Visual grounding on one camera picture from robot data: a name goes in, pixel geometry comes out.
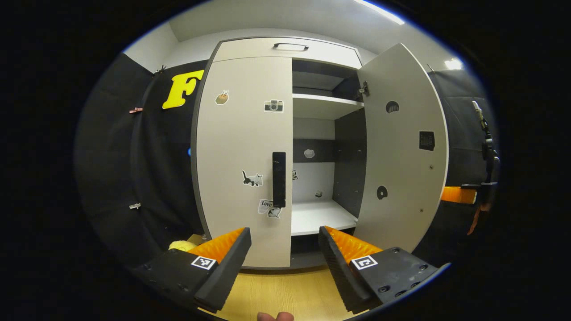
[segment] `finger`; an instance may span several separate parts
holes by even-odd
[[[278,313],[276,321],[293,321],[293,314],[289,312],[280,312]]]
[[[258,312],[258,321],[276,321],[276,319],[267,313]]]

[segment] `yellow letter f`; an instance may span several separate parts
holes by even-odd
[[[182,98],[183,93],[186,93],[187,96],[192,94],[196,87],[196,79],[201,80],[203,74],[204,70],[199,70],[174,76],[172,78],[171,92],[168,94],[167,101],[163,104],[163,109],[184,105],[185,99]]]

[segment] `white shelf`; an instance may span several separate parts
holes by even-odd
[[[292,205],[292,236],[317,234],[323,225],[342,230],[357,226],[357,218],[332,199]]]
[[[293,94],[293,117],[296,118],[316,118],[334,121],[363,107],[365,107],[363,103],[348,99]]]

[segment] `open cabinet door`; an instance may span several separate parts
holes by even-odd
[[[249,227],[252,246],[244,267],[289,267],[291,70],[291,58],[284,57],[214,62],[200,97],[193,153],[205,230],[216,238]],[[283,101],[281,112],[264,107],[273,99]],[[274,152],[285,152],[285,161],[276,161]],[[281,212],[259,211],[260,201],[273,200],[277,188],[285,193]]]
[[[423,67],[402,43],[357,73],[369,95],[363,94],[367,172],[354,236],[380,248],[412,252],[432,223],[446,181],[442,105]]]

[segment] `drawer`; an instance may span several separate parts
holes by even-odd
[[[226,41],[220,44],[214,61],[250,57],[291,57],[353,69],[361,68],[361,61],[354,48],[301,38],[248,38]]]

